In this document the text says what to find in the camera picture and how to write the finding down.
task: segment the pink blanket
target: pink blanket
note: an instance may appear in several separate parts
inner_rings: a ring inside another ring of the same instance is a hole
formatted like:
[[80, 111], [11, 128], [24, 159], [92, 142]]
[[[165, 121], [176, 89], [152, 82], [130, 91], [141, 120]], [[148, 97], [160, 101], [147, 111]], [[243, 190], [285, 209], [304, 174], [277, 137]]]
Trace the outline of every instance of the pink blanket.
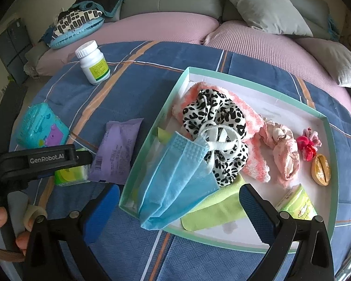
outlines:
[[98, 45], [125, 41], [158, 40], [201, 44], [216, 30], [216, 19], [191, 13], [149, 13], [104, 23], [95, 33], [64, 48], [48, 50], [39, 60], [39, 75], [53, 76], [74, 56], [83, 43], [96, 40]]
[[256, 58], [302, 78], [338, 100], [351, 114], [351, 97], [300, 45], [283, 35], [249, 28], [241, 21], [223, 23], [204, 45]]

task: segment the pink fabric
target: pink fabric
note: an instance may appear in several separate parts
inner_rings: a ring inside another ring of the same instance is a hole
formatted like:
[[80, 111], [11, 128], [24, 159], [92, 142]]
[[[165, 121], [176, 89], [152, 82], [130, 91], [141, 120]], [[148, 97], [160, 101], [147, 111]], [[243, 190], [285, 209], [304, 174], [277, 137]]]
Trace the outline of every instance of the pink fabric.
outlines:
[[243, 112], [246, 121], [247, 134], [243, 141], [252, 138], [255, 133], [259, 132], [264, 125], [264, 120], [257, 114], [245, 101], [241, 100], [236, 94], [219, 86], [211, 85], [206, 82], [198, 82], [187, 90], [181, 100], [173, 106], [173, 116], [182, 124], [183, 109], [190, 103], [197, 100], [199, 91], [202, 89], [214, 89], [230, 98]]
[[249, 28], [241, 21], [223, 23], [210, 33], [204, 45], [229, 50], [278, 66], [324, 90], [351, 114], [351, 97], [305, 49], [283, 35]]
[[247, 162], [242, 168], [242, 172], [259, 182], [269, 182], [269, 167], [260, 151], [260, 135], [256, 133], [255, 136], [246, 141], [245, 144], [248, 146], [249, 152]]
[[201, 44], [216, 30], [216, 19], [191, 13], [148, 13], [104, 23], [95, 33], [58, 50], [48, 50], [39, 60], [39, 75], [52, 76], [74, 57], [83, 43], [96, 40], [98, 45], [125, 41], [158, 40]]
[[317, 147], [322, 146], [321, 140], [318, 138], [318, 132], [312, 131], [311, 128], [303, 130], [303, 136], [296, 139], [298, 150], [301, 152], [304, 161], [311, 161], [316, 157]]
[[293, 185], [300, 169], [298, 145], [292, 131], [272, 120], [264, 119], [265, 124], [259, 134], [265, 144], [273, 149], [274, 162], [280, 171], [278, 182], [285, 188]]

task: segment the lime green cloth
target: lime green cloth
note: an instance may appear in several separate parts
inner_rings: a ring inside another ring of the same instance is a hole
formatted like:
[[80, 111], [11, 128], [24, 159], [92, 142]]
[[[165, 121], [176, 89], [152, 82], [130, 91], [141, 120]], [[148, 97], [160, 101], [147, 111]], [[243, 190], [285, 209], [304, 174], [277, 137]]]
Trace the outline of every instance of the lime green cloth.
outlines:
[[189, 213], [198, 211], [200, 209], [210, 207], [214, 204], [222, 202], [223, 200], [227, 199], [228, 197], [232, 196], [239, 192], [239, 189], [245, 184], [244, 179], [238, 174], [237, 178], [228, 186], [220, 187], [218, 191], [209, 195], [201, 202], [199, 205], [195, 206]]
[[170, 141], [170, 139], [172, 138], [172, 135], [173, 133], [169, 133], [168, 131], [157, 127], [157, 138], [161, 143], [167, 144], [168, 141]]
[[245, 182], [240, 176], [239, 178], [239, 181], [237, 181], [238, 177], [234, 181], [234, 183], [236, 181], [239, 183], [239, 185], [237, 185], [238, 191], [236, 191], [233, 195], [229, 195], [219, 203], [190, 212], [183, 216], [181, 218], [183, 228], [188, 231], [196, 231], [222, 225], [246, 217], [246, 213], [239, 202], [239, 189], [245, 184]]

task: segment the white tray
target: white tray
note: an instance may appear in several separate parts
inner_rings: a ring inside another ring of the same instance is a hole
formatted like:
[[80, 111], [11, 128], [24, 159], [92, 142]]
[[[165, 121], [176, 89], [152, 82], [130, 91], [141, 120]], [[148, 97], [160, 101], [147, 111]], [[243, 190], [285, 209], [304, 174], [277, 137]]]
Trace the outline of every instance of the white tray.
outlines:
[[[159, 146], [159, 142], [156, 139], [157, 127], [159, 126], [169, 132], [180, 131], [181, 124], [172, 117], [171, 108], [192, 85], [200, 81], [221, 86], [236, 93], [257, 113], [289, 127], [295, 137], [302, 135], [303, 129], [308, 127], [318, 132], [319, 138], [323, 143], [318, 152], [326, 156], [332, 168], [330, 185], [326, 187], [319, 186], [312, 179], [311, 162], [302, 160], [300, 162], [298, 182], [304, 186], [317, 213], [324, 218], [328, 235], [331, 238], [338, 204], [338, 173], [335, 170], [334, 142], [326, 116], [300, 101], [270, 88], [227, 74], [198, 68], [187, 68], [185, 70], [161, 109], [133, 165], [120, 199], [120, 208], [137, 217], [137, 208], [131, 198], [131, 192], [135, 187], [139, 186], [146, 172], [147, 162], [153, 158], [157, 151]], [[261, 183], [242, 173], [241, 175], [247, 183], [253, 185], [263, 199], [270, 201], [276, 206], [287, 193], [287, 190], [277, 183], [279, 171], [274, 164], [272, 151], [268, 147], [262, 146], [261, 152], [270, 168], [271, 181], [269, 183]], [[179, 219], [165, 228], [165, 230], [197, 242], [234, 250], [265, 253], [269, 248], [269, 245], [261, 242], [248, 218], [195, 232], [184, 230]], [[297, 246], [298, 243], [294, 242], [290, 252], [295, 252]]]

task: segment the black and white fabric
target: black and white fabric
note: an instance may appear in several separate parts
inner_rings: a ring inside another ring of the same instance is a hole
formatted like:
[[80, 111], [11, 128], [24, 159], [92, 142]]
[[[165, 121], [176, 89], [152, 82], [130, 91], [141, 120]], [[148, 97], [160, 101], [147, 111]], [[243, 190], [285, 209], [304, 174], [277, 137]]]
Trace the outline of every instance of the black and white fabric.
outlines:
[[99, 10], [72, 10], [57, 22], [52, 33], [52, 39], [79, 28], [86, 22], [101, 17], [101, 15], [102, 12]]
[[[248, 146], [241, 141], [247, 133], [243, 112], [224, 94], [203, 89], [197, 100], [184, 108], [183, 126], [194, 139], [203, 132], [205, 140], [211, 142], [211, 151], [204, 159], [208, 165], [213, 164], [212, 172], [218, 185], [230, 185], [248, 158]], [[210, 126], [214, 130], [206, 133]]]

